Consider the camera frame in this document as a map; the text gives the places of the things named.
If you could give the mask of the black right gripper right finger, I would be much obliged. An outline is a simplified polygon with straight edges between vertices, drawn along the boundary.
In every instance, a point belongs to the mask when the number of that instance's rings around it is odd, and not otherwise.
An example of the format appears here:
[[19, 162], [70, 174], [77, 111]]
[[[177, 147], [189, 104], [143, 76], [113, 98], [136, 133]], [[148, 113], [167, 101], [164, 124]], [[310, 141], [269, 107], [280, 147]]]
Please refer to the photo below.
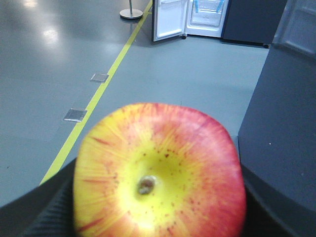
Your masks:
[[314, 237], [316, 213], [280, 193], [247, 167], [246, 237]]

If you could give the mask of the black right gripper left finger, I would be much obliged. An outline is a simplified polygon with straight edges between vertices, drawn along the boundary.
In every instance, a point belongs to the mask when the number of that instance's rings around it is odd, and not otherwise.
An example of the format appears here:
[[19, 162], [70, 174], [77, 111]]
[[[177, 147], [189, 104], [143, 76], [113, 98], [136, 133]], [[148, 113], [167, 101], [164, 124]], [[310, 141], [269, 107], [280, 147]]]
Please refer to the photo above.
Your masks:
[[22, 197], [0, 208], [2, 237], [74, 237], [76, 160]]

